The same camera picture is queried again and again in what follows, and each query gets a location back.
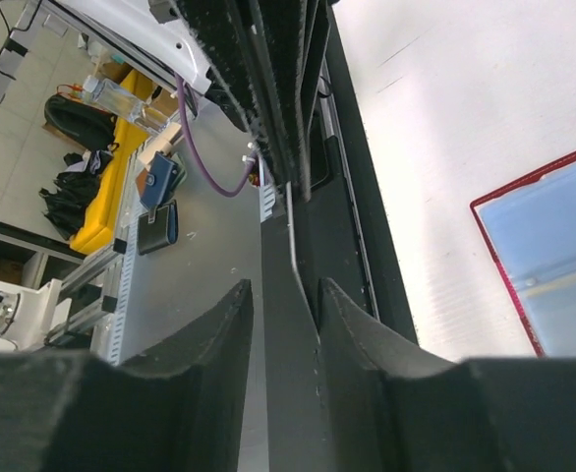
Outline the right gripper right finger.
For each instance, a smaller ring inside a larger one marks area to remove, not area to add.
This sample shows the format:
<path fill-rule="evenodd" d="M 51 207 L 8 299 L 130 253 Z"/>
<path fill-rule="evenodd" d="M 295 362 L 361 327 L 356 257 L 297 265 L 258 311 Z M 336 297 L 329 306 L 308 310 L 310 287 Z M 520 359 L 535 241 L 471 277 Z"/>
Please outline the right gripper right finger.
<path fill-rule="evenodd" d="M 441 359 L 319 284 L 340 471 L 576 471 L 576 359 Z"/>

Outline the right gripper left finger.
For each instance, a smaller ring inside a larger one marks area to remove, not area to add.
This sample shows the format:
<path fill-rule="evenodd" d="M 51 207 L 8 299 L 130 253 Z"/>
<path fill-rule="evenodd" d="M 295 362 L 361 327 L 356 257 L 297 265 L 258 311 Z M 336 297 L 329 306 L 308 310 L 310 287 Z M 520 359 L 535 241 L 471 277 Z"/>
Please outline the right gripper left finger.
<path fill-rule="evenodd" d="M 243 279 L 121 366 L 0 353 L 0 471 L 236 470 L 253 320 Z"/>

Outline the red leather card holder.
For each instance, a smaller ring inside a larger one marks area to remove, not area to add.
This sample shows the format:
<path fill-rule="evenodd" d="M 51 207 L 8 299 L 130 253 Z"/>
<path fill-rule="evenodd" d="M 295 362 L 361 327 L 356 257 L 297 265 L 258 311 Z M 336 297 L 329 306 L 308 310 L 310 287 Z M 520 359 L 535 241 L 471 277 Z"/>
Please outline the red leather card holder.
<path fill-rule="evenodd" d="M 576 357 L 576 150 L 470 209 L 536 354 Z"/>

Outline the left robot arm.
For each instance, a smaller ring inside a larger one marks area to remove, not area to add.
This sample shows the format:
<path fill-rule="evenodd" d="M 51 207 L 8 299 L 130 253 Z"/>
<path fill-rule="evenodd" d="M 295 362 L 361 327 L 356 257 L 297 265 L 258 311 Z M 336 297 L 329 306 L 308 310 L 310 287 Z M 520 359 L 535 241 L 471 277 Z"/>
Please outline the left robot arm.
<path fill-rule="evenodd" d="M 68 1 L 192 88 L 226 97 L 278 186 L 312 193 L 310 131 L 327 48 L 325 1 Z"/>

